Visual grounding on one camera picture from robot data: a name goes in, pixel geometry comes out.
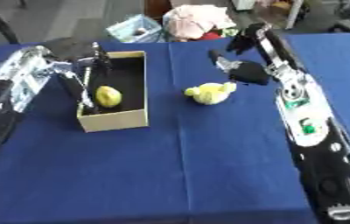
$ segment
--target open box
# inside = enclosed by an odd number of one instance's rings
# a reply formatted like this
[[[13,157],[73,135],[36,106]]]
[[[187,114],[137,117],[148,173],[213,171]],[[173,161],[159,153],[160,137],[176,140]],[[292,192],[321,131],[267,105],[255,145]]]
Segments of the open box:
[[[93,95],[99,86],[110,86],[122,93],[122,102],[113,108],[99,107],[97,114],[77,108],[77,118],[86,132],[120,130],[148,126],[145,52],[108,52],[112,69],[98,75],[84,75],[84,84]]]

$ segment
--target gray floor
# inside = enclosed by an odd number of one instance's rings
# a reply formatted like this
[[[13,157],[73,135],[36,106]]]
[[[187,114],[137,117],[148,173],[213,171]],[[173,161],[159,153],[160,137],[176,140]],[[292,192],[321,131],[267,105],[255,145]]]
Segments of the gray floor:
[[[40,42],[74,36],[100,39],[104,28],[144,12],[144,0],[27,0],[26,10],[18,0],[0,0],[0,16],[21,42]],[[0,44],[5,40],[0,37]]]
[[[186,4],[215,4],[228,7],[228,15],[240,28],[260,21],[255,13],[237,12],[230,0],[175,0]],[[319,0],[311,7],[310,16],[293,30],[323,32],[332,25]],[[102,39],[104,28],[127,17],[144,12],[144,0],[27,0],[28,9],[18,8],[18,0],[0,0],[0,16],[16,32],[21,42],[41,42],[74,36],[78,39]],[[5,40],[0,36],[0,44]]]

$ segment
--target blue tablecloth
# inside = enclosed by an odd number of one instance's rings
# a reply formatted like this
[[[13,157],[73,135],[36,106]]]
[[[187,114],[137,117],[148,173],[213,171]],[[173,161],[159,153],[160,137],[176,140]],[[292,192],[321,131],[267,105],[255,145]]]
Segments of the blue tablecloth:
[[[288,39],[350,130],[350,35]],[[85,134],[51,80],[0,150],[0,222],[313,223],[274,104],[276,84],[239,84],[215,106],[182,95],[227,80],[207,58],[227,42],[102,43],[147,52],[149,128]],[[0,61],[16,49],[0,46]],[[255,50],[228,57],[262,62]]]

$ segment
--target pink cloth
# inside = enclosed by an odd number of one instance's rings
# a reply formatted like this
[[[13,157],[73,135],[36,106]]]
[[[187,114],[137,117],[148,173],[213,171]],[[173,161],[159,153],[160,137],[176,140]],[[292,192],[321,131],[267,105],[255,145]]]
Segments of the pink cloth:
[[[164,15],[164,28],[177,39],[199,39],[213,28],[225,29],[236,24],[226,7],[181,5]]]

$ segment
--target yellow toy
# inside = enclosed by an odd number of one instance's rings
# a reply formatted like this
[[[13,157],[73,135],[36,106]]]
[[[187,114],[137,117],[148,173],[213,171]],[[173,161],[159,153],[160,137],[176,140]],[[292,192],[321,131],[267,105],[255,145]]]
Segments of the yellow toy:
[[[199,87],[189,87],[185,95],[192,96],[196,102],[213,105],[225,101],[235,90],[236,84],[233,82],[206,83]]]
[[[122,94],[112,87],[101,86],[96,90],[96,100],[104,108],[113,108],[121,103]]]

